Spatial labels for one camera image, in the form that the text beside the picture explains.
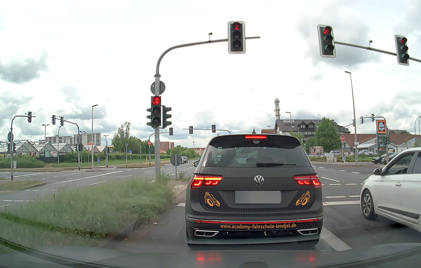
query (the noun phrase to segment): car wheel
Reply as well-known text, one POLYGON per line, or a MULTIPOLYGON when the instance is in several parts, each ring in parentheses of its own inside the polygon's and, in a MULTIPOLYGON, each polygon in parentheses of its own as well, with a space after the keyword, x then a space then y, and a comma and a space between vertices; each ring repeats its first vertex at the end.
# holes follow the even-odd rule
POLYGON ((371 192, 369 192, 368 190, 362 193, 361 210, 362 210, 362 216, 364 216, 366 220, 370 220, 370 221, 376 220, 376 214, 374 214, 374 203, 372 201, 372 195, 371 195, 371 192))

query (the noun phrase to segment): street lamp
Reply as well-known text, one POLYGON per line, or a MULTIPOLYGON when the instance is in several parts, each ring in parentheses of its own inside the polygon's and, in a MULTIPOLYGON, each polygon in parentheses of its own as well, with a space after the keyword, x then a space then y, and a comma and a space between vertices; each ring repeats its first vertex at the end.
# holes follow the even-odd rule
POLYGON ((416 123, 417 120, 419 121, 419 141, 421 141, 421 121, 419 120, 421 118, 421 115, 417 117, 416 121, 414 121, 414 135, 416 135, 416 123))
MULTIPOLYGON (((354 91, 353 91, 353 78, 352 75, 349 71, 344 71, 345 73, 349 73, 350 74, 350 80, 351 80, 351 94, 353 96, 353 116, 354 116, 354 142, 357 142, 357 131, 356 131, 356 108, 354 107, 354 91)), ((355 160, 355 164, 357 166, 357 145, 354 144, 354 160, 355 160)))
POLYGON ((103 135, 105 137, 105 153, 106 153, 106 168, 108 168, 108 141, 106 140, 106 137, 109 135, 103 135))
POLYGON ((93 158, 93 147, 95 145, 95 137, 93 135, 93 113, 95 110, 95 106, 98 106, 98 104, 95 104, 91 107, 91 138, 92 138, 92 143, 91 143, 91 170, 94 171, 95 170, 95 160, 93 158))
POLYGON ((45 143, 47 143, 47 126, 49 124, 42 124, 42 125, 45 126, 45 135, 44 135, 45 140, 43 141, 43 143, 45 144, 45 143))

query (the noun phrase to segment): taillight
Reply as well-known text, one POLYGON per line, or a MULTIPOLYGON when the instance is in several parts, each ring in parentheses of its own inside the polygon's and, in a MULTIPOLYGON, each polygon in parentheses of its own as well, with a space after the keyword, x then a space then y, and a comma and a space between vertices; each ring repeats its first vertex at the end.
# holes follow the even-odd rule
POLYGON ((194 175, 190 188, 199 189, 202 185, 217 185, 223 178, 222 176, 194 175))
POLYGON ((296 176, 293 176, 293 179, 299 185, 313 185, 316 189, 321 188, 321 181, 318 178, 318 175, 305 175, 305 176, 296 175, 296 176))

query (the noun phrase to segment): asphalt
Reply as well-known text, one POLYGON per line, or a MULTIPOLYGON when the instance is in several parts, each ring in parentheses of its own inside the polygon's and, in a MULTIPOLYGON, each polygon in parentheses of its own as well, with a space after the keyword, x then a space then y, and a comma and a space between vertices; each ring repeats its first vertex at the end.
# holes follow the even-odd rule
MULTIPOLYGON (((362 183, 368 178, 376 165, 343 165, 314 163, 322 182, 324 221, 320 242, 314 250, 344 251, 351 248, 371 247, 390 243, 420 243, 421 234, 389 220, 381 222, 367 221, 363 218, 359 205, 362 183)), ((178 171, 185 170, 190 176, 192 163, 183 164, 178 171)), ((166 174, 175 174, 171 165, 162 167, 166 174)), ((53 194, 61 188, 93 187, 107 181, 129 176, 154 175, 154 167, 148 168, 100 168, 100 171, 61 171, 17 173, 17 179, 43 180, 48 184, 28 190, 0 194, 0 210, 6 207, 26 205, 29 200, 53 194)), ((174 204, 159 221, 148 223, 130 234, 126 240, 116 242, 112 248, 134 253, 180 253, 189 251, 185 243, 184 205, 185 191, 177 195, 174 204)), ((308 249, 299 243, 279 243, 270 245, 243 246, 205 246, 213 249, 308 249)))

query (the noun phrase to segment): cloud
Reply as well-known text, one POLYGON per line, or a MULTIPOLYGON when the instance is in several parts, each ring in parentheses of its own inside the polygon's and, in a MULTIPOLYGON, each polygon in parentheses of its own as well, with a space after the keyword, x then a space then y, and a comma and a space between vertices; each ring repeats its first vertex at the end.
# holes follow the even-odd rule
POLYGON ((5 63, 0 58, 0 79, 19 85, 38 79, 41 72, 48 71, 47 58, 47 52, 42 52, 38 59, 11 58, 5 63))
MULTIPOLYGON (((318 24, 331 25, 334 30, 335 41, 358 45, 366 45, 366 41, 371 39, 369 37, 369 26, 356 15, 355 11, 343 3, 331 3, 321 7, 320 10, 312 10, 314 11, 312 14, 304 14, 298 19, 296 28, 303 38, 304 46, 308 48, 305 52, 305 58, 310 59, 313 66, 318 67, 326 64, 340 69, 350 68, 355 70, 362 64, 379 62, 380 55, 377 53, 362 52, 355 48, 340 45, 335 48, 336 58, 322 58, 316 29, 318 24)), ((310 74, 311 81, 320 80, 322 77, 323 74, 320 70, 310 74)))

